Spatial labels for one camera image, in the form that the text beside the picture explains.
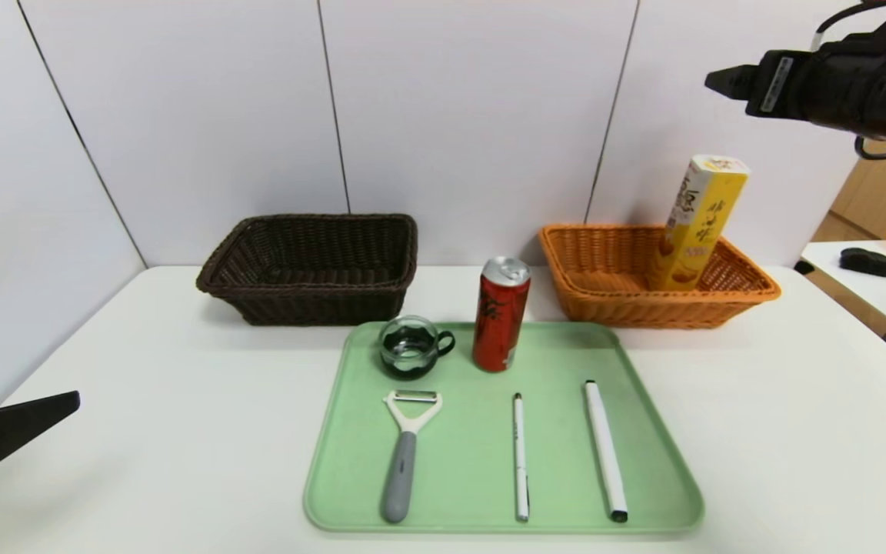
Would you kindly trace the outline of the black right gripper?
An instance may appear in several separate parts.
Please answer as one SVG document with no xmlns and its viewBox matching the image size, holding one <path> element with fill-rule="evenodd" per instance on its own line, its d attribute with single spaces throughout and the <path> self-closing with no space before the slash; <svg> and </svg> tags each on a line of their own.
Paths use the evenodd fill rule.
<svg viewBox="0 0 886 554">
<path fill-rule="evenodd" d="M 809 122 L 841 130 L 872 130 L 871 101 L 878 57 L 865 52 L 773 50 L 758 65 L 710 72 L 704 86 L 748 101 L 754 117 Z"/>
</svg>

